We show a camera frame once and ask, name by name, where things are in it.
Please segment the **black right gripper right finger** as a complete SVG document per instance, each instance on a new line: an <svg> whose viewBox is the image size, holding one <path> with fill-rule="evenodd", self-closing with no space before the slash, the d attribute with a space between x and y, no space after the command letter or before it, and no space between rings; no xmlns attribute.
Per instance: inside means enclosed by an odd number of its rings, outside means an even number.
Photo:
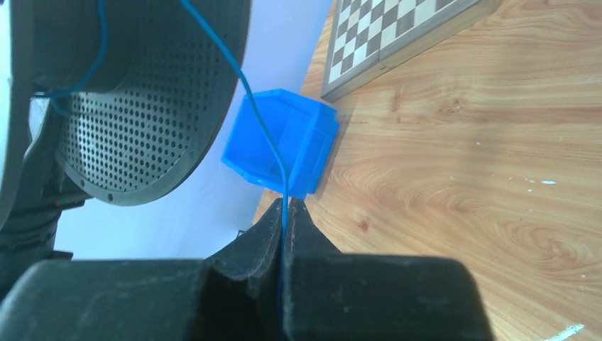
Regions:
<svg viewBox="0 0 602 341"><path fill-rule="evenodd" d="M437 256L339 251L304 201L291 200L283 246L286 340L492 340L476 282Z"/></svg>

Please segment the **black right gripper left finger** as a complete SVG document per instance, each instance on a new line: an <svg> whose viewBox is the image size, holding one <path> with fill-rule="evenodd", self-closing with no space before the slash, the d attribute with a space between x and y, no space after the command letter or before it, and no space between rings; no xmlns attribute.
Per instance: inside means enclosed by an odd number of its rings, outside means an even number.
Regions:
<svg viewBox="0 0 602 341"><path fill-rule="evenodd" d="M32 265L1 302L2 340L280 340L283 201L205 260Z"/></svg>

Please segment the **black perforated cable spool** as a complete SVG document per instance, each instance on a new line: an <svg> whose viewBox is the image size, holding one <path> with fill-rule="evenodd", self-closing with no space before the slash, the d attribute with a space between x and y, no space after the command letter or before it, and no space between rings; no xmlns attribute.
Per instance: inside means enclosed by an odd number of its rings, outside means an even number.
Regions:
<svg viewBox="0 0 602 341"><path fill-rule="evenodd" d="M2 1L1 229L96 198L137 206L208 153L250 1Z"/></svg>

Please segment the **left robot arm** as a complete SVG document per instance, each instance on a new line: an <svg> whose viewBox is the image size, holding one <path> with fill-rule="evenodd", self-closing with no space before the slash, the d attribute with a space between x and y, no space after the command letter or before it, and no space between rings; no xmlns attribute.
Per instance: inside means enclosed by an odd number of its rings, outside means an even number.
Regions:
<svg viewBox="0 0 602 341"><path fill-rule="evenodd" d="M64 120L53 108L47 109L24 156L16 199L1 226L1 298L33 264L72 258L71 252L54 250L58 220L64 210L83 206L91 196L67 177L56 160Z"/></svg>

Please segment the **blue plastic bin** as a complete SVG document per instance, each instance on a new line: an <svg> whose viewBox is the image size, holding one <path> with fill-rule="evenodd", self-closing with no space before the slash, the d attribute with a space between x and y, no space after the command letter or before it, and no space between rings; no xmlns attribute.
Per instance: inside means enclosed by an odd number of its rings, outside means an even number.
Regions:
<svg viewBox="0 0 602 341"><path fill-rule="evenodd" d="M284 89L256 92L253 98L283 158L288 182L248 97L242 99L222 162L254 185L286 190L299 199L315 193L339 129L336 109Z"/></svg>

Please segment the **wooden chessboard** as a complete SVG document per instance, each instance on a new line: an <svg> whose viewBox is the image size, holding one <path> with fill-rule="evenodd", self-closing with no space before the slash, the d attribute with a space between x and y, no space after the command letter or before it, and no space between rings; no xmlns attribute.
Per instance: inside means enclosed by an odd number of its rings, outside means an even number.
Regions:
<svg viewBox="0 0 602 341"><path fill-rule="evenodd" d="M498 6L492 0L336 1L321 98L341 99Z"/></svg>

